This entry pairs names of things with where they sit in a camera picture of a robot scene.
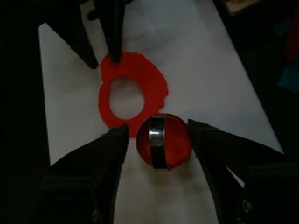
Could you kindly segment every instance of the red sphere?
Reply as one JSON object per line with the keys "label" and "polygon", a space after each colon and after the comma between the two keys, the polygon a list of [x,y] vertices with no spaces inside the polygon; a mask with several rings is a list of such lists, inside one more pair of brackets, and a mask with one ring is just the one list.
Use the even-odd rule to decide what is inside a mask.
{"label": "red sphere", "polygon": [[[174,115],[164,115],[162,123],[162,149],[165,155],[166,169],[170,170],[178,166],[192,153],[192,144],[188,137],[185,122]],[[136,148],[141,159],[153,166],[150,152],[150,121],[154,116],[150,116],[142,122],[136,134]]]}

